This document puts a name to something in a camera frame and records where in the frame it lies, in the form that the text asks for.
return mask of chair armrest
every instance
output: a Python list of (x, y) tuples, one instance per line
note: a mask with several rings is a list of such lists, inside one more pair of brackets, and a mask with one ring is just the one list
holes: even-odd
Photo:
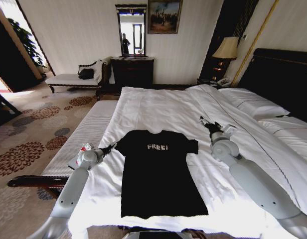
[(112, 64), (111, 64), (111, 56), (104, 58), (102, 60), (102, 79), (98, 83), (99, 87), (102, 87), (103, 85), (106, 85), (109, 83), (109, 78), (112, 75)]

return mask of mirror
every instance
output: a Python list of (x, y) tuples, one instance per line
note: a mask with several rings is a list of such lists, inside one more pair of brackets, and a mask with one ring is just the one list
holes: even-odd
[(146, 4), (117, 4), (122, 56), (146, 55)]

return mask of dark wooden dresser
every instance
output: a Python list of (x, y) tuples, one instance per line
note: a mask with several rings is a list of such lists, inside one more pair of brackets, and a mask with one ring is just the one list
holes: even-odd
[(119, 91), (124, 86), (152, 87), (154, 77), (152, 57), (113, 57), (111, 62)]

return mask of black bag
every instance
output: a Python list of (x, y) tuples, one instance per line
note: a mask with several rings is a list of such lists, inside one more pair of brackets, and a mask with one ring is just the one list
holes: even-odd
[(93, 69), (83, 69), (81, 72), (79, 72), (78, 77), (83, 80), (93, 79), (94, 70)]

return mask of picture frame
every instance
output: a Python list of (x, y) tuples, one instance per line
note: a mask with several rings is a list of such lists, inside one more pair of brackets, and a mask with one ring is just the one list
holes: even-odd
[(148, 34), (177, 34), (182, 0), (148, 0)]

